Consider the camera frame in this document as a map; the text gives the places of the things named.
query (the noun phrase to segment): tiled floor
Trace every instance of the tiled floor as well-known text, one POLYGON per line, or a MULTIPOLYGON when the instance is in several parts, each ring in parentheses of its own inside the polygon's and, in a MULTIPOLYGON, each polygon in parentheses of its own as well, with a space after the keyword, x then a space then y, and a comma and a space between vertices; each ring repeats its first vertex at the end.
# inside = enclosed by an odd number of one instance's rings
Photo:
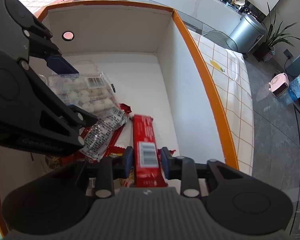
POLYGON ((287 230, 300 239, 300 106, 282 106, 269 92, 274 65, 252 54, 246 60, 255 128, 252 176, 291 198, 295 212, 287 230))

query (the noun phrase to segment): plastic food package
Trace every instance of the plastic food package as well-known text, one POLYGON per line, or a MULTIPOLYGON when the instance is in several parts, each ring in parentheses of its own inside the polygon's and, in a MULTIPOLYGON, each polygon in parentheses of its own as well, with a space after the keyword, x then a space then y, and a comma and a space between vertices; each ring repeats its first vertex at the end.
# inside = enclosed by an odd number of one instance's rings
POLYGON ((85 145, 75 155, 76 159, 99 162, 103 157, 115 130, 124 125, 128 117, 124 110, 113 107, 105 118, 99 118, 92 127, 81 130, 85 145))
POLYGON ((76 105, 99 118, 119 107, 103 73, 50 75, 47 84, 66 105, 76 105))
POLYGON ((130 187, 134 184, 134 168, 131 169, 129 177, 126 179, 119 179, 121 186, 130 187))

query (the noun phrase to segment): trash can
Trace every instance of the trash can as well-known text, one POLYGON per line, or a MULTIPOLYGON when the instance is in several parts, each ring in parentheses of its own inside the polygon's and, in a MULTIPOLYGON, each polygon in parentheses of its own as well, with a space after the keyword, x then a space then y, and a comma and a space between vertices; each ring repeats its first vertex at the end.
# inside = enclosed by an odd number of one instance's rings
POLYGON ((242 15, 240 20, 230 38, 237 44, 238 52, 247 53, 266 34, 266 29, 252 15, 242 15))

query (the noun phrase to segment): red box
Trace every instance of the red box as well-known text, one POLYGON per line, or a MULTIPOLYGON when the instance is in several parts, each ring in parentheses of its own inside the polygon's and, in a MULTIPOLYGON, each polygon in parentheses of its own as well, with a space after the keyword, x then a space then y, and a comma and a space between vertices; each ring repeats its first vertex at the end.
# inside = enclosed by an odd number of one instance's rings
POLYGON ((133 117, 133 143, 137 187, 166 187, 150 116, 135 115, 133 117))

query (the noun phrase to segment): plastic container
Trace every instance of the plastic container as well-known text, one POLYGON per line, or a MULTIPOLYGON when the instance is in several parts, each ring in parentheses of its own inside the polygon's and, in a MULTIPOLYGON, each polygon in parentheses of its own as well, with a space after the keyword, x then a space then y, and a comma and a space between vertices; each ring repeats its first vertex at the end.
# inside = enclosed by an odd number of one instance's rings
POLYGON ((103 73, 48 76, 48 87, 66 104, 105 118, 119 107, 103 73))

